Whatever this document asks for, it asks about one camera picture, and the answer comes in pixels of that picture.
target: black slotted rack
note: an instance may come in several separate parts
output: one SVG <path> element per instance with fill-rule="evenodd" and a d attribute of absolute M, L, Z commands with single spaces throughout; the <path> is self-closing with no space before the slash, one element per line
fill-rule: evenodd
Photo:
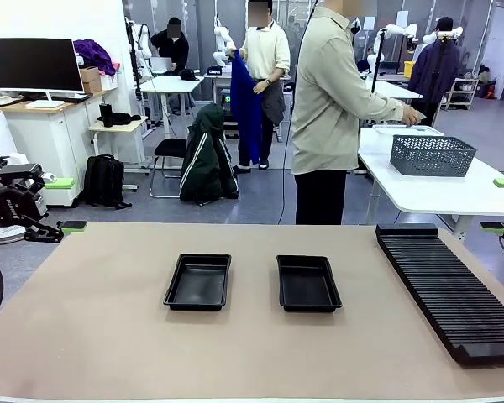
<path fill-rule="evenodd" d="M 377 240 L 452 358 L 504 365 L 504 306 L 430 225 L 377 226 Z"/>

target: green jacket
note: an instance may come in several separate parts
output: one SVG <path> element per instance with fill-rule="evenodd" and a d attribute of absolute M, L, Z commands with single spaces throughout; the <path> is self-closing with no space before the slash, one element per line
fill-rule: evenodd
<path fill-rule="evenodd" d="M 181 169 L 179 197 L 182 202 L 214 202 L 239 198 L 231 158 L 224 142 L 224 110 L 203 107 L 189 127 L 186 157 Z"/>

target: chair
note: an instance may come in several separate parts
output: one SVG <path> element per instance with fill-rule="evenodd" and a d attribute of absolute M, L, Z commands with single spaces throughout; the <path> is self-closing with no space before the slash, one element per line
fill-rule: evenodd
<path fill-rule="evenodd" d="M 153 181 L 155 180 L 155 171 L 157 166 L 157 161 L 162 157 L 162 176 L 165 179 L 180 179 L 181 176 L 175 175 L 165 175 L 165 158 L 182 158 L 186 156 L 186 140 L 185 139 L 164 139 L 155 149 L 154 161 L 153 161 L 153 172 L 151 172 L 151 183 L 150 183 L 150 196 L 155 199 L 178 199 L 179 196 L 164 196 L 164 195 L 154 195 L 153 194 Z"/>

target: gray plastic basket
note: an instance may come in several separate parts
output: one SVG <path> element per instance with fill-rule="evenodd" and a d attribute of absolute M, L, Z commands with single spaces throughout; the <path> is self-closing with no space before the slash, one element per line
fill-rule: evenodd
<path fill-rule="evenodd" d="M 390 162 L 402 175 L 467 175 L 476 149 L 455 137 L 394 136 Z"/>

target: black pants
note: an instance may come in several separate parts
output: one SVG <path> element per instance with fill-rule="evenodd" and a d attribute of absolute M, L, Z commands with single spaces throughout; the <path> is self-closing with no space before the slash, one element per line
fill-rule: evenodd
<path fill-rule="evenodd" d="M 272 132 L 275 124 L 261 111 L 261 150 L 260 160 L 269 159 L 270 146 L 272 145 Z M 250 166 L 250 151 L 248 146 L 239 141 L 239 165 Z"/>
<path fill-rule="evenodd" d="M 428 110 L 426 111 L 426 102 L 421 101 L 412 101 L 411 106 L 414 107 L 417 111 L 426 115 L 426 118 L 420 122 L 422 126 L 433 126 L 433 119 L 435 118 L 435 113 L 437 113 L 438 106 L 440 102 L 430 102 Z"/>
<path fill-rule="evenodd" d="M 316 170 L 295 175 L 296 225 L 341 225 L 345 195 L 344 170 Z"/>

